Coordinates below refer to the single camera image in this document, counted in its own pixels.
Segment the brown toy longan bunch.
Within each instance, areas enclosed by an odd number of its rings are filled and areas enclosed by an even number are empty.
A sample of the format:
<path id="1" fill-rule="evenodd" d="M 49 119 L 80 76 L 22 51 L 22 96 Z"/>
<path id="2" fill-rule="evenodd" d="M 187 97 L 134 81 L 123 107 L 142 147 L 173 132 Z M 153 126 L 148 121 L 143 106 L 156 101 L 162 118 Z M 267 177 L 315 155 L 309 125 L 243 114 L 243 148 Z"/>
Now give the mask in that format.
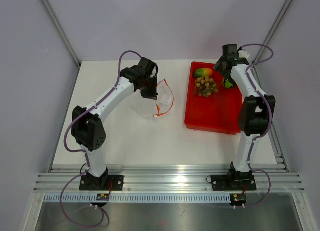
<path id="1" fill-rule="evenodd" d="M 198 96 L 209 98 L 218 93 L 218 86 L 213 78 L 209 76 L 198 77 L 195 79 L 195 93 Z"/>

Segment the clear orange zip top bag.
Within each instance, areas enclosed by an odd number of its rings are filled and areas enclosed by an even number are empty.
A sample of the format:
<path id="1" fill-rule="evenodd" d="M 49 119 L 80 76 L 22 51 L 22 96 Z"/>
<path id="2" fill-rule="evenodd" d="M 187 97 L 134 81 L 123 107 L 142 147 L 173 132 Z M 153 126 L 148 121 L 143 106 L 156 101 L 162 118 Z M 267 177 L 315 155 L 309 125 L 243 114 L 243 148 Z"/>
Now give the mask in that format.
<path id="1" fill-rule="evenodd" d="M 157 119 L 167 115 L 174 106 L 174 93 L 167 79 L 157 84 L 157 100 L 142 98 L 134 94 L 130 108 L 143 119 Z"/>

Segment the green orange toy mango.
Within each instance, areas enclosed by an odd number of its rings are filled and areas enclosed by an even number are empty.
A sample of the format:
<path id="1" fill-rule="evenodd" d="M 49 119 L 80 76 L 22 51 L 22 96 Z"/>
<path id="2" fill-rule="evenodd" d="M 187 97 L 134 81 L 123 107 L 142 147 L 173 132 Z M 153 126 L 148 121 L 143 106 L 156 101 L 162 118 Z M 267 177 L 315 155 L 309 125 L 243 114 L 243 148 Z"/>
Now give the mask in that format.
<path id="1" fill-rule="evenodd" d="M 205 77 L 212 77 L 213 70 L 211 68 L 198 68 L 193 72 L 194 78 L 205 78 Z"/>

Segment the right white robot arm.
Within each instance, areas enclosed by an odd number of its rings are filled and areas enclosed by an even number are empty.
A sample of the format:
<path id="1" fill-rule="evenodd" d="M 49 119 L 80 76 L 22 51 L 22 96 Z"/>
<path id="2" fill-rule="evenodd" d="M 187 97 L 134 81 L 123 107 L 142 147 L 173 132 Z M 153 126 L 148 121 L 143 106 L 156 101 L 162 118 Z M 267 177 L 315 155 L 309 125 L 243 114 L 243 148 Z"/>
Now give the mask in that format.
<path id="1" fill-rule="evenodd" d="M 255 191 L 257 189 L 252 161 L 260 139 L 271 129 L 276 99 L 262 90 L 252 74 L 253 64 L 242 55 L 242 47 L 226 44 L 222 56 L 213 69 L 232 85 L 244 98 L 238 116 L 240 142 L 234 161 L 225 175 L 210 176 L 214 191 Z"/>

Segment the green toy watermelon ball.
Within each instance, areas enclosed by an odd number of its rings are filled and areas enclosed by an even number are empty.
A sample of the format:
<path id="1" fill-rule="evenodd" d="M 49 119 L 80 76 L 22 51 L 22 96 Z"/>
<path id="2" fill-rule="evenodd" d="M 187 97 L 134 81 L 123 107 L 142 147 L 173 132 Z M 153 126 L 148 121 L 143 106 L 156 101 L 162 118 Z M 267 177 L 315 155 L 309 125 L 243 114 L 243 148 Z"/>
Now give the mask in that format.
<path id="1" fill-rule="evenodd" d="M 231 83 L 228 79 L 223 78 L 222 79 L 222 86 L 226 89 L 233 89 L 234 87 L 236 87 L 236 84 Z"/>

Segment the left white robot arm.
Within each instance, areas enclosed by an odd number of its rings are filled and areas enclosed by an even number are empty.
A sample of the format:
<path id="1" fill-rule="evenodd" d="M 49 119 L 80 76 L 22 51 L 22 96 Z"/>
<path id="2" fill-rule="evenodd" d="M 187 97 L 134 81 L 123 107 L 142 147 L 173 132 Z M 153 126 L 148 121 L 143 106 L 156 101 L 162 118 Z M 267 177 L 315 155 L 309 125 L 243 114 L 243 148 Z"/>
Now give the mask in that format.
<path id="1" fill-rule="evenodd" d="M 87 168 L 81 175 L 81 191 L 120 191 L 122 175 L 109 175 L 104 161 L 103 144 L 107 140 L 104 122 L 127 97 L 140 91 L 144 99 L 157 100 L 159 68 L 142 57 L 137 65 L 120 70 L 116 83 L 87 107 L 77 106 L 72 112 L 71 135 L 85 154 Z"/>

